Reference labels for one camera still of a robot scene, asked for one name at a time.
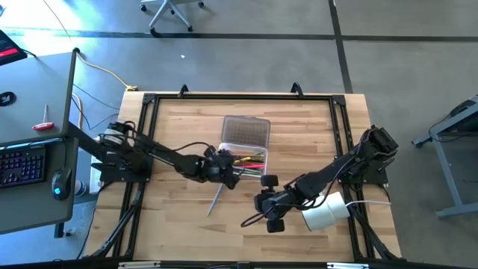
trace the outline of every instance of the white power strip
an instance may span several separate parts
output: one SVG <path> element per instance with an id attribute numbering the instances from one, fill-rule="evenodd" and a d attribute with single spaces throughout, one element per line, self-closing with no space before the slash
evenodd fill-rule
<path id="1" fill-rule="evenodd" d="M 101 164 L 101 161 L 91 156 L 91 164 Z M 99 180 L 102 176 L 102 172 L 96 168 L 91 167 L 90 170 L 90 194 L 97 194 L 99 189 L 103 186 L 103 182 Z"/>

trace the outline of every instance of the concrete floor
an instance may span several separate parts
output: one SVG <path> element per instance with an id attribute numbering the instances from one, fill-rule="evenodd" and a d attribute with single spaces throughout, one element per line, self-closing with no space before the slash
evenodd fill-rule
<path id="1" fill-rule="evenodd" d="M 137 1 L 49 0 L 73 45 L 141 90 L 277 91 L 298 81 L 304 91 L 343 93 L 334 40 L 164 39 L 151 38 L 153 13 Z M 205 0 L 207 9 L 182 6 L 196 33 L 334 34 L 327 0 Z M 473 0 L 335 1 L 342 34 L 383 36 L 476 36 L 478 2 Z M 60 25 L 42 1 L 5 1 L 0 28 L 38 55 L 67 52 L 72 43 L 55 36 Z M 186 32 L 167 13 L 157 31 Z M 39 38 L 48 42 L 41 43 Z M 344 42 L 354 93 L 364 93 L 373 123 L 384 126 L 400 145 L 388 168 L 392 211 L 400 248 L 416 262 L 478 267 L 478 214 L 439 220 L 435 210 L 453 204 L 432 145 L 413 149 L 423 135 L 461 101 L 477 93 L 478 43 Z M 124 87 L 96 69 L 77 64 L 75 83 L 119 107 Z M 81 91 L 88 119 L 95 125 L 115 113 Z M 76 122 L 78 112 L 71 111 Z M 90 135 L 97 135 L 107 123 Z M 87 232 L 94 203 L 76 205 L 67 227 L 75 238 L 53 239 L 47 226 L 0 236 L 0 264 L 74 259 Z"/>

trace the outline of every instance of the screwdriver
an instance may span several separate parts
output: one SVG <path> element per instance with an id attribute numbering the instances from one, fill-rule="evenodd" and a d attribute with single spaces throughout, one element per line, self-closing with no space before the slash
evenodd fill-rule
<path id="1" fill-rule="evenodd" d="M 45 105 L 45 113 L 43 114 L 43 122 L 36 124 L 35 126 L 31 127 L 35 131 L 43 131 L 43 130 L 48 130 L 53 127 L 55 127 L 54 123 L 47 123 L 46 119 L 48 116 L 48 105 Z"/>
<path id="2" fill-rule="evenodd" d="M 221 183 L 221 185 L 219 186 L 219 189 L 217 189 L 216 196 L 215 196 L 214 200 L 212 201 L 211 206 L 209 206 L 208 216 L 211 214 L 212 209 L 216 205 L 217 198 L 219 198 L 219 195 L 221 194 L 221 191 L 223 190 L 223 187 L 224 187 L 224 184 Z"/>

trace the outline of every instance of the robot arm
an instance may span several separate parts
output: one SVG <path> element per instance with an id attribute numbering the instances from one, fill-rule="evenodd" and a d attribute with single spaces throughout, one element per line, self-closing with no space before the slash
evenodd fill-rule
<path id="1" fill-rule="evenodd" d="M 304 204 L 315 201 L 327 184 L 336 179 L 355 178 L 363 175 L 367 172 L 371 161 L 383 161 L 384 167 L 389 165 L 397 153 L 397 147 L 397 143 L 384 128 L 378 129 L 372 126 L 362 135 L 360 142 L 353 150 L 337 158 L 320 171 L 306 173 L 295 178 L 284 186 L 283 191 L 273 190 L 273 187 L 278 185 L 277 176 L 261 178 L 262 185 L 268 189 L 262 190 L 255 196 L 255 209 L 261 214 L 261 217 L 267 218 L 268 232 L 282 232 L 284 230 L 282 218 L 292 208 L 307 210 L 321 206 L 322 202 L 313 206 Z M 331 186 L 332 184 L 327 189 L 323 201 L 329 194 Z"/>
<path id="2" fill-rule="evenodd" d="M 235 158 L 229 151 L 216 151 L 213 146 L 196 142 L 208 146 L 204 156 L 182 155 L 178 153 L 178 149 L 169 149 L 144 134 L 137 133 L 127 123 L 110 123 L 101 135 L 100 144 L 108 153 L 104 156 L 104 164 L 100 165 L 100 169 L 114 166 L 114 169 L 141 173 L 146 166 L 146 159 L 155 158 L 174 167 L 183 177 L 196 182 L 223 183 L 229 189 L 234 189 L 239 182 L 239 176 L 234 174 L 232 167 Z M 128 139 L 133 139 L 134 144 L 130 145 Z"/>

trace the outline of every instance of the yellow cable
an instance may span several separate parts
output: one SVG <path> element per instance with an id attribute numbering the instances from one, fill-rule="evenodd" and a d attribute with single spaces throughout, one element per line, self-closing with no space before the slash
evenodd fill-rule
<path id="1" fill-rule="evenodd" d="M 80 97 L 78 97 L 74 93 L 72 93 L 72 96 L 74 96 L 76 100 L 78 100 L 78 108 L 80 109 L 80 118 L 78 119 L 78 128 L 81 130 L 81 124 L 83 123 L 83 106 L 81 105 Z"/>
<path id="2" fill-rule="evenodd" d="M 112 76 L 117 78 L 117 80 L 119 80 L 123 85 L 125 85 L 125 87 L 126 87 L 125 90 L 126 91 L 137 90 L 137 86 L 131 86 L 131 85 L 126 84 L 119 76 L 117 76 L 117 74 L 111 72 L 110 70 L 108 70 L 106 68 L 103 68 L 103 67 L 99 67 L 99 66 L 97 66 L 95 64 L 92 64 L 92 63 L 88 63 L 85 59 L 83 59 L 83 57 L 79 53 L 76 53 L 76 56 L 78 56 L 80 58 L 80 60 L 82 60 L 85 64 L 89 65 L 90 67 L 94 67 L 94 68 L 100 69 L 101 71 L 105 71 L 107 73 L 110 73 Z"/>
<path id="3" fill-rule="evenodd" d="M 65 34 L 68 36 L 69 38 L 69 41 L 72 43 L 73 45 L 73 40 L 72 38 L 70 37 L 70 35 L 68 34 L 68 31 L 65 29 L 65 26 L 63 25 L 63 23 L 60 21 L 60 18 L 58 18 L 57 14 L 52 10 L 52 8 L 50 7 L 50 5 L 46 2 L 46 0 L 43 0 L 43 3 L 46 4 L 46 6 L 48 7 L 48 9 L 53 13 L 53 15 L 57 18 L 57 21 L 60 23 L 61 27 L 63 28 L 63 30 L 65 31 Z M 106 69 L 106 68 L 103 68 L 103 67 L 99 67 L 95 64 L 92 64 L 92 63 L 88 63 L 87 61 L 85 61 L 85 59 L 83 59 L 83 57 L 79 54 L 79 53 L 76 53 L 76 55 L 87 65 L 89 65 L 90 67 L 94 67 L 94 68 L 97 68 L 97 69 L 100 69 L 102 71 L 105 71 L 105 72 L 108 72 L 110 73 L 111 75 L 113 75 L 115 78 L 117 78 L 117 80 L 121 81 L 121 83 L 123 85 L 125 85 L 126 89 L 125 91 L 132 91 L 132 90 L 137 90 L 137 86 L 131 86 L 131 85 L 128 85 L 126 84 L 119 76 L 117 76 L 115 73 L 111 72 L 110 70 Z"/>

